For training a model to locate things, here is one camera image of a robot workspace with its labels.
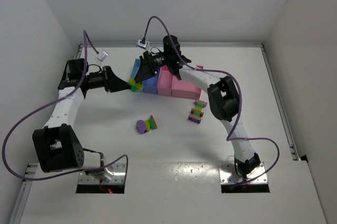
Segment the lime green square lego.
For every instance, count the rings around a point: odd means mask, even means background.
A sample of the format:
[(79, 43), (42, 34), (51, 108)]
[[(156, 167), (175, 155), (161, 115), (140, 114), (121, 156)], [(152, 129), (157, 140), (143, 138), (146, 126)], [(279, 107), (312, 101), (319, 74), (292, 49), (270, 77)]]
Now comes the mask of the lime green square lego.
[(138, 88), (138, 92), (143, 92), (143, 85), (142, 83), (136, 83), (137, 84), (137, 88)]

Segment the dark green lego plate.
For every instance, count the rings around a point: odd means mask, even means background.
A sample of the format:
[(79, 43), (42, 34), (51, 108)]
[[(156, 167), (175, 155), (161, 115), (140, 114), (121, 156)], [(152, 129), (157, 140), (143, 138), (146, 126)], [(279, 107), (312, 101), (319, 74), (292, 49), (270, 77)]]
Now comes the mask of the dark green lego plate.
[(138, 91), (137, 84), (133, 81), (133, 79), (130, 79), (128, 81), (128, 84), (131, 86), (131, 91), (132, 92), (137, 92)]

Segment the orange brown lego plate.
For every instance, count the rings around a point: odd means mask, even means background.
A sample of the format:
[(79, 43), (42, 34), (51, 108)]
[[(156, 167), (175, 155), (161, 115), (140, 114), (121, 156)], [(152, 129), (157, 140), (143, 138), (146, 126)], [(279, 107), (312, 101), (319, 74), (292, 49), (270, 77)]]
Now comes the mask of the orange brown lego plate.
[(155, 119), (152, 115), (150, 116), (149, 124), (150, 124), (151, 129), (153, 129), (153, 130), (157, 129), (157, 124), (156, 124)]

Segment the purple rounded lego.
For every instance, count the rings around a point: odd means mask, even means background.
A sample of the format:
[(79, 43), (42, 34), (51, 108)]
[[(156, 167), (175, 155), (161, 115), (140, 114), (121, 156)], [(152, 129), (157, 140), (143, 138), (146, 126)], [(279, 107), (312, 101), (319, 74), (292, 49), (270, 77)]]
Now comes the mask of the purple rounded lego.
[(136, 129), (137, 131), (140, 133), (140, 134), (144, 134), (147, 132), (147, 127), (146, 127), (146, 124), (145, 124), (145, 121), (143, 120), (138, 120), (136, 122)]

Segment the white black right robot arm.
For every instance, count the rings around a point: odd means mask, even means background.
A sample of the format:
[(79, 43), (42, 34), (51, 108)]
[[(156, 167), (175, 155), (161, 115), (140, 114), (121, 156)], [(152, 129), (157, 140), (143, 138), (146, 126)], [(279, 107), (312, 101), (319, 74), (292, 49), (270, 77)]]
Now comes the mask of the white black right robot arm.
[(261, 161), (240, 121), (241, 90), (236, 87), (229, 74), (225, 77), (215, 76), (211, 70), (196, 66), (182, 55), (177, 37), (173, 35), (163, 38), (163, 51), (153, 54), (145, 50), (140, 56), (140, 67), (135, 82), (143, 82), (154, 77), (164, 66), (177, 79), (188, 81), (207, 93), (211, 113), (226, 128), (227, 140), (233, 146), (236, 174), (245, 181)]

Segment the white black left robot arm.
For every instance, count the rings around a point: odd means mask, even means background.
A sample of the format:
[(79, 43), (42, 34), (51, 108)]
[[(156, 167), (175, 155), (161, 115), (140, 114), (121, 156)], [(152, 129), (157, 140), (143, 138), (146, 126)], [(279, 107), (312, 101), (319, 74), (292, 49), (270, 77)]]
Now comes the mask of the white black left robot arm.
[(84, 59), (69, 60), (58, 86), (59, 99), (53, 113), (42, 129), (32, 135), (35, 151), (45, 173), (81, 168), (84, 149), (73, 125), (78, 109), (88, 90), (103, 88), (114, 93), (130, 90), (131, 86), (117, 77), (110, 66), (87, 73)]

